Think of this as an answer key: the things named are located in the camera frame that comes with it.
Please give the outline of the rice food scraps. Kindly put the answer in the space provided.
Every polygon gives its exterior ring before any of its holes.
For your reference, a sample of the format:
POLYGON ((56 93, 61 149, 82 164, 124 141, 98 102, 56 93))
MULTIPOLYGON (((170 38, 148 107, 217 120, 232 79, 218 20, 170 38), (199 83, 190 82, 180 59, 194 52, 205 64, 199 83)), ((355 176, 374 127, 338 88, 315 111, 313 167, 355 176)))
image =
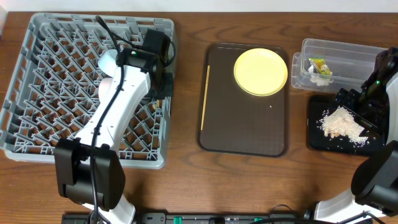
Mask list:
POLYGON ((364 146, 369 142, 368 137, 359 136, 364 128, 355 122, 353 114, 347 109, 338 107, 329 115, 327 112, 329 110, 325 110, 323 117, 317 121, 317 127, 323 131, 324 137, 347 137, 354 147, 364 146))

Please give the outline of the light blue bowl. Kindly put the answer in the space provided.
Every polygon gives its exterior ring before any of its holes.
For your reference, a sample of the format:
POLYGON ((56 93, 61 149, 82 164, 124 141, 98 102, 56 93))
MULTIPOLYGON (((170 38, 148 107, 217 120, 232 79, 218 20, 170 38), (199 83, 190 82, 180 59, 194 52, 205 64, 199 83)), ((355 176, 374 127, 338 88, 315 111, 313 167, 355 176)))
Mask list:
POLYGON ((117 69, 116 57, 118 51, 110 49, 104 52, 103 56, 98 60, 99 69, 109 77, 114 77, 114 72, 117 69))

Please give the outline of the white tissue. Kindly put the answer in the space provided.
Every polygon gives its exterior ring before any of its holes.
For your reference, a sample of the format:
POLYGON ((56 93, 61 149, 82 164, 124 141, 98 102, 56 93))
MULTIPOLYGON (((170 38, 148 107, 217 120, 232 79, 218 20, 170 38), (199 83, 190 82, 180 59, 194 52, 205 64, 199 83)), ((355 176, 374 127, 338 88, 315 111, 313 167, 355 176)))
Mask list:
POLYGON ((317 86, 328 86, 329 84, 333 83, 333 80, 329 78, 320 77, 313 65, 308 68, 308 72, 311 73, 310 81, 315 83, 317 86))

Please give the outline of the green orange snack wrapper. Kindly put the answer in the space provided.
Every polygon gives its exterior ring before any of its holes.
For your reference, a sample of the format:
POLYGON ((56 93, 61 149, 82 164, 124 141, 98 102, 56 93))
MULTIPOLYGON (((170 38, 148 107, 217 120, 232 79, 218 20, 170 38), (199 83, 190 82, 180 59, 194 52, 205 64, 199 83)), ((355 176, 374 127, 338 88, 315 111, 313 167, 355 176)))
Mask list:
POLYGON ((332 75, 332 71, 328 68, 326 62, 322 58, 309 58, 308 59, 314 69, 323 75, 332 75))

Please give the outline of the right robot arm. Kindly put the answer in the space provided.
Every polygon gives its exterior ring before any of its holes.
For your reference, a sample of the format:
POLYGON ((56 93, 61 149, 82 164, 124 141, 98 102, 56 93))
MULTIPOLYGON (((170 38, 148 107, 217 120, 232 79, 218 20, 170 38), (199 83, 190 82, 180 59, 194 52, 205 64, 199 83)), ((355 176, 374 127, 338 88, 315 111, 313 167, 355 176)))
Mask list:
POLYGON ((308 145, 354 153, 367 159, 351 187, 305 212, 303 223, 358 223, 397 215, 397 48, 377 54, 361 91, 340 89, 333 99, 308 102, 308 145))

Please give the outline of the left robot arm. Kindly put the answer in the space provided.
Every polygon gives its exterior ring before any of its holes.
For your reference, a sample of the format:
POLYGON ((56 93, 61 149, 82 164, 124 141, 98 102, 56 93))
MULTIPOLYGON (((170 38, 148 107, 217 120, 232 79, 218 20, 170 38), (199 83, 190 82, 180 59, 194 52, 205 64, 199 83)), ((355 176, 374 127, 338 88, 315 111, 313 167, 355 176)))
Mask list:
POLYGON ((138 47, 107 50, 98 60, 107 75, 99 107, 72 140, 54 149, 60 196, 91 209, 88 223, 132 223, 135 207, 124 196, 126 176, 119 161, 122 136, 140 101, 150 92, 164 96, 170 38, 149 29, 138 47))

